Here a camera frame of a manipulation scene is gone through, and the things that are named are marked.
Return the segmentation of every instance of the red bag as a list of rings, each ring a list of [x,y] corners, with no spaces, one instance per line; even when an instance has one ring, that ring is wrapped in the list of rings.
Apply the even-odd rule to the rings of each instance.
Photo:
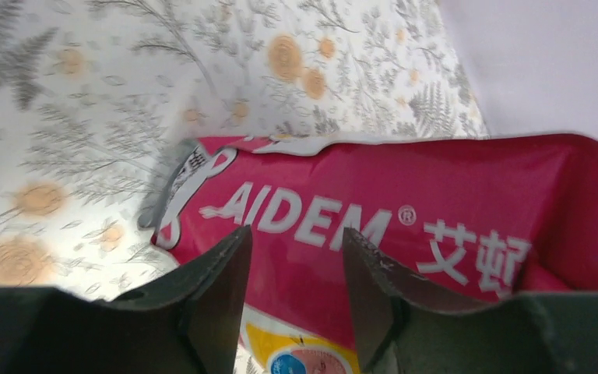
[[[201,141],[210,154],[232,143],[178,181],[153,243],[185,263],[238,225],[252,226],[241,332],[270,371],[358,372],[344,227],[480,300],[598,290],[595,140]]]

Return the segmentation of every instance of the blue circle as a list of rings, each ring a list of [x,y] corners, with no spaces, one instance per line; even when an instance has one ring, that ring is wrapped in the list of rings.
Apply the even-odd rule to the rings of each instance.
[[[293,355],[284,353],[274,358],[272,374],[306,374],[306,366]]]

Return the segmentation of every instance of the yellow label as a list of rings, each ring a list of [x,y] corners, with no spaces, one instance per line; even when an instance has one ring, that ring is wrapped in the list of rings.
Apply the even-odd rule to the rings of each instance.
[[[356,353],[318,337],[280,335],[246,323],[249,349],[271,374],[359,374]]]

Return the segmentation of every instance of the tablecloth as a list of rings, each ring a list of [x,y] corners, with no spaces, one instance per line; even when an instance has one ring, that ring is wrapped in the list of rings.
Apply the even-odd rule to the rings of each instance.
[[[172,270],[135,221],[178,133],[337,131],[487,135],[434,1],[0,0],[0,285]]]

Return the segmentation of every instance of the red package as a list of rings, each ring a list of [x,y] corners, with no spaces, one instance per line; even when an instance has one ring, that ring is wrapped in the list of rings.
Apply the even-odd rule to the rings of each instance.
[[[225,145],[202,142],[209,153]],[[252,226],[241,332],[272,372],[358,372],[344,227],[489,302],[520,290],[598,290],[598,142],[584,136],[243,138],[179,183],[153,243],[186,263]]]

